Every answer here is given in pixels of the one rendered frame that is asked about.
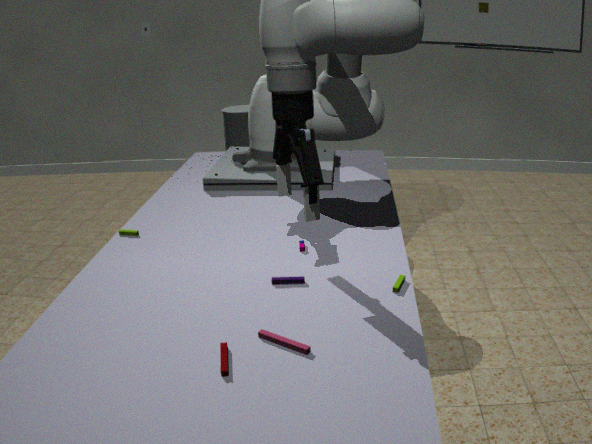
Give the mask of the purple rod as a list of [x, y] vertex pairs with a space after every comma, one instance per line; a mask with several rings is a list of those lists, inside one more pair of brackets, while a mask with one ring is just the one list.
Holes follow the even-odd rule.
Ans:
[[272, 285], [304, 284], [304, 277], [272, 277]]

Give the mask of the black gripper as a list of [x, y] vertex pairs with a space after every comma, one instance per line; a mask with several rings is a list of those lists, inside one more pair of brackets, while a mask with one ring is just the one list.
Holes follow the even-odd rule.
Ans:
[[[305, 124], [308, 119], [314, 116], [313, 91], [301, 94], [276, 94], [272, 92], [271, 95], [273, 118], [276, 120], [273, 159], [276, 159], [277, 164], [278, 196], [292, 195], [289, 163], [292, 163], [291, 154], [294, 153], [304, 182], [301, 184], [301, 188], [303, 188], [304, 194], [305, 221], [319, 220], [319, 185], [324, 182], [315, 144], [314, 130], [307, 129]], [[290, 122], [285, 123], [282, 121]]]

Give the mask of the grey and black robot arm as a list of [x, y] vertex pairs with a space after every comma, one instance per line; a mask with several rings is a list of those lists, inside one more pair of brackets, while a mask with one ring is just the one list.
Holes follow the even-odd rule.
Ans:
[[[336, 43], [335, 43], [336, 30]], [[384, 103], [361, 71], [362, 55], [409, 50], [423, 36], [424, 12], [413, 0], [261, 0], [259, 31], [266, 75], [249, 104], [250, 149], [233, 153], [243, 171], [276, 171], [272, 95], [313, 90], [315, 140], [375, 134]], [[316, 56], [327, 54], [316, 84]], [[313, 61], [314, 60], [314, 61]], [[316, 90], [315, 90], [316, 89]]]

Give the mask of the lime green rod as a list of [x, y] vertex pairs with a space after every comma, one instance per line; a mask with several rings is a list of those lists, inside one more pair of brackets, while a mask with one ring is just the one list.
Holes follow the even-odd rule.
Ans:
[[138, 236], [138, 230], [119, 230], [119, 235]]
[[393, 292], [398, 293], [401, 286], [403, 285], [405, 281], [405, 275], [400, 275], [399, 278], [397, 279], [396, 283], [393, 286]]

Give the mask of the dark red rod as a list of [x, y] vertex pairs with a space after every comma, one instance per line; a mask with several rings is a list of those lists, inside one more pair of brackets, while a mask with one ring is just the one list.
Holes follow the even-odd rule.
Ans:
[[228, 376], [228, 346], [227, 343], [221, 343], [221, 376]]

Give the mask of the pink rod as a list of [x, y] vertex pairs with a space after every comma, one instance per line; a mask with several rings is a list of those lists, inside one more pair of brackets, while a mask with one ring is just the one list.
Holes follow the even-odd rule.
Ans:
[[305, 355], [308, 355], [310, 353], [310, 346], [282, 337], [280, 335], [271, 333], [263, 329], [261, 329], [258, 332], [258, 337], [270, 341], [272, 343], [281, 345], [283, 347], [289, 348], [291, 350], [300, 352]]

